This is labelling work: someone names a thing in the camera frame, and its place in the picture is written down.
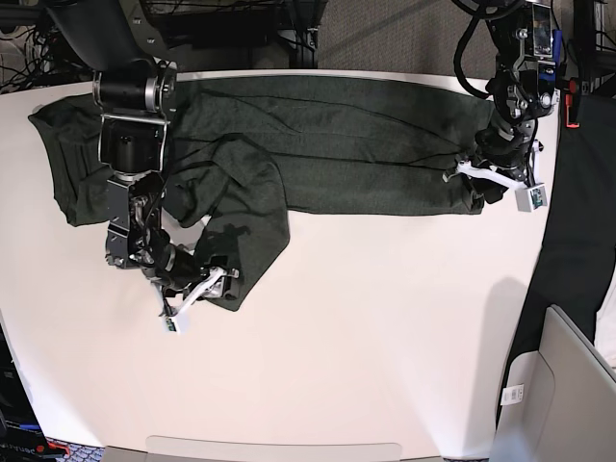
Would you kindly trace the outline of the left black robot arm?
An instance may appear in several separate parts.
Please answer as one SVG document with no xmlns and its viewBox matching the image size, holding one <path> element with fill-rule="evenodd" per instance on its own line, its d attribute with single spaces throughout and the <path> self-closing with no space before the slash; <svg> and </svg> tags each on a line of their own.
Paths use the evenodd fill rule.
<svg viewBox="0 0 616 462">
<path fill-rule="evenodd" d="M 456 45 L 454 75 L 461 87 L 494 111 L 488 125 L 475 134 L 473 151 L 457 158 L 443 179 L 463 178 L 469 191 L 495 203 L 512 191 L 517 208 L 532 213 L 548 204 L 546 186 L 535 169 L 543 145 L 537 138 L 539 120 L 557 103 L 561 34 L 552 7 L 540 1 L 458 1 L 470 22 Z M 497 49 L 496 71 L 485 88 L 467 79 L 462 58 L 478 24 L 487 26 Z"/>
</svg>

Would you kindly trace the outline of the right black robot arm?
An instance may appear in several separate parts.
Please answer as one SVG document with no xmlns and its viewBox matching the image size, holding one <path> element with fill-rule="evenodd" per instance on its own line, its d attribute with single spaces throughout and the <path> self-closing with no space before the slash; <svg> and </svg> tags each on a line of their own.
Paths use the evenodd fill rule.
<svg viewBox="0 0 616 462">
<path fill-rule="evenodd" d="M 44 7 L 94 72 L 92 94 L 101 110 L 98 159 L 112 170 L 107 261 L 141 270 L 161 305 L 166 331 L 180 334 L 188 309 L 200 299 L 229 295 L 240 273 L 198 263 L 162 225 L 177 67 L 139 48 L 117 1 L 47 1 Z"/>
</svg>

